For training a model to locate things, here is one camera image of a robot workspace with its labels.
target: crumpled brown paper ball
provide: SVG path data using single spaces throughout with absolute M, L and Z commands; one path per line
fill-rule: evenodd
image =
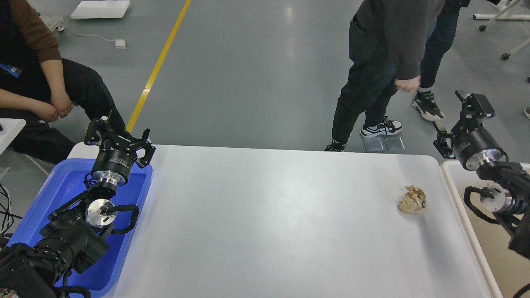
M 405 186 L 409 191 L 405 198 L 399 203 L 397 208 L 408 214 L 423 214 L 427 209 L 427 198 L 421 188 L 414 185 Z

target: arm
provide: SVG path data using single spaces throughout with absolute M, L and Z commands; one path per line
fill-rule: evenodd
M 65 91 L 63 63 L 57 48 L 59 43 L 26 0 L 9 1 L 13 23 L 24 36 L 26 44 L 37 53 L 50 87 L 50 102 L 61 118 L 66 117 L 73 106 Z
M 45 122 L 53 122 L 59 117 L 54 106 L 3 89 L 0 89 L 0 109 L 28 111 Z
M 396 64 L 396 88 L 413 93 L 420 84 L 420 61 L 425 52 L 433 3 L 425 0 L 384 0 L 383 3 L 385 36 Z
M 57 109 L 61 118 L 66 117 L 73 109 L 72 102 L 65 90 L 63 62 L 61 60 L 47 60 L 40 64 L 40 68 L 50 86 L 50 102 Z

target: black pants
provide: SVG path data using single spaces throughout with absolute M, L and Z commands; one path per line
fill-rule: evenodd
M 438 68 L 444 54 L 453 45 L 456 35 L 459 11 L 443 9 L 436 19 L 436 27 L 425 44 L 425 56 L 421 61 L 420 87 L 434 85 Z
M 125 123 L 116 109 L 107 86 L 99 74 L 84 65 L 63 59 L 66 93 L 73 102 L 79 104 L 90 120 L 108 116 L 109 123 L 119 134 L 125 136 Z M 43 102 L 50 102 L 50 88 L 40 65 L 33 63 L 23 69 L 19 78 L 3 75 L 0 89 Z M 75 143 L 33 113 L 21 110 L 0 109 L 0 118 L 19 118 L 26 125 L 11 143 L 17 152 L 33 156 L 49 163 L 58 163 L 68 157 Z
M 390 97 L 396 93 L 396 70 L 384 38 L 367 34 L 355 18 L 350 23 L 350 59 L 354 65 L 342 88 L 333 119 L 332 137 L 346 143 L 361 113 L 367 126 L 381 123 Z

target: gray sweatshirt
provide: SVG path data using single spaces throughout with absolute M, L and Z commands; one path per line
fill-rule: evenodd
M 429 26 L 445 0 L 364 0 L 357 23 L 367 33 L 384 37 L 396 64 L 397 79 L 420 75 Z

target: concrete floor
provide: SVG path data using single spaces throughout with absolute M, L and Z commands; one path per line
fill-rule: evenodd
M 77 33 L 131 41 L 127 49 L 96 37 L 56 32 L 63 57 L 100 73 L 127 121 L 181 12 L 184 0 L 131 1 L 123 19 L 71 20 L 76 1 L 29 1 L 43 15 L 59 15 Z M 151 129 L 154 144 L 323 150 L 331 138 L 336 100 L 351 66 L 349 20 L 360 0 L 192 1 L 146 104 L 132 131 Z M 485 94 L 497 115 L 485 126 L 510 159 L 530 162 L 530 46 L 509 60 L 501 54 L 530 37 L 522 21 L 498 21 L 485 32 L 473 13 L 495 13 L 485 1 L 461 11 L 457 36 L 438 72 L 435 93 L 448 128 L 461 104 L 456 89 Z M 399 92 L 387 109 L 403 122 L 406 150 L 399 154 L 439 156 L 436 131 Z M 365 152 L 359 118 L 347 152 Z M 76 142 L 89 120 L 79 108 L 53 123 Z M 51 170 L 53 165 L 43 163 Z M 25 156 L 10 150 L 0 167 L 13 212 L 24 215 L 46 179 Z

